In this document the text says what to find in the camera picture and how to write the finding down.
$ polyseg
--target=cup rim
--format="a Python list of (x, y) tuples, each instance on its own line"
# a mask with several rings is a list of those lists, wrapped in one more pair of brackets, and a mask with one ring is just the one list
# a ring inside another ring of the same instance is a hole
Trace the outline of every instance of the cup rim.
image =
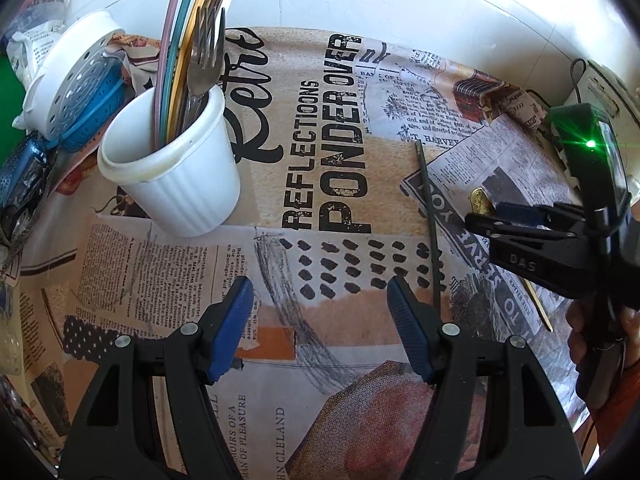
[[(120, 113), (123, 113), (127, 107), (142, 98), (147, 99), (149, 104), (153, 106), (155, 90), (155, 88), (150, 88), (140, 94), (128, 103)], [(105, 154), (105, 146), (107, 146), (107, 150), (110, 147), (110, 130), (118, 120), (116, 116), (100, 141), (97, 157), (98, 168), (108, 180), (120, 186), (157, 180), (180, 164), (185, 158), (188, 158), (213, 133), (223, 118), (224, 109), (225, 97), (222, 90), (216, 85), (209, 90), (207, 105), (189, 128), (156, 152), (151, 152), (142, 158), (129, 162), (113, 162), (108, 158), (108, 152)], [(149, 167), (158, 168), (157, 171), (153, 172), (151, 178), (149, 177)]]

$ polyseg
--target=finger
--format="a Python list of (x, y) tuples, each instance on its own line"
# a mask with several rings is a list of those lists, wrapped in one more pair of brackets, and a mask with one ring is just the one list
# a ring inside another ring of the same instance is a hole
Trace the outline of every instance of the finger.
[(569, 358), (574, 365), (580, 364), (584, 356), (587, 355), (587, 343), (585, 343), (584, 338), (577, 332), (571, 332), (571, 334), (569, 334), (568, 345)]
[(572, 301), (566, 311), (566, 322), (574, 332), (582, 332), (584, 329), (584, 315), (582, 313), (582, 303), (580, 301)]
[(620, 323), (628, 336), (625, 357), (625, 368), (628, 368), (640, 360), (640, 312), (623, 307)]

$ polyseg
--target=blue strainer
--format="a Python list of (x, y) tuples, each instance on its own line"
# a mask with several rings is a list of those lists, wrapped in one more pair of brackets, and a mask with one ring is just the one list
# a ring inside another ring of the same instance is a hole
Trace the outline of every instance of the blue strainer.
[(50, 140), (47, 149), (60, 143), (68, 152), (77, 152), (91, 140), (123, 102), (124, 85), (120, 76), (120, 63), (116, 62), (98, 85), (78, 120), (57, 139)]

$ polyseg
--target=white strainer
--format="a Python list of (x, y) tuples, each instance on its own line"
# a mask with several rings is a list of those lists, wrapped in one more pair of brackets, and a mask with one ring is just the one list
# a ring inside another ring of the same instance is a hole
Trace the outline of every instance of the white strainer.
[(122, 32), (106, 10), (69, 27), (47, 54), (24, 97), (28, 130), (56, 139), (78, 119), (95, 89), (117, 60), (104, 57), (114, 32)]

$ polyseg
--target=white cup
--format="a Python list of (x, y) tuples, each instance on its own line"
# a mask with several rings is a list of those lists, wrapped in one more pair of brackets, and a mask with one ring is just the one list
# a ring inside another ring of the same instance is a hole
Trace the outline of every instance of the white cup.
[(154, 152), (154, 89), (114, 118), (98, 149), (98, 168), (165, 231), (188, 238), (222, 224), (236, 207), (240, 175), (226, 135), (217, 86), (196, 121)]

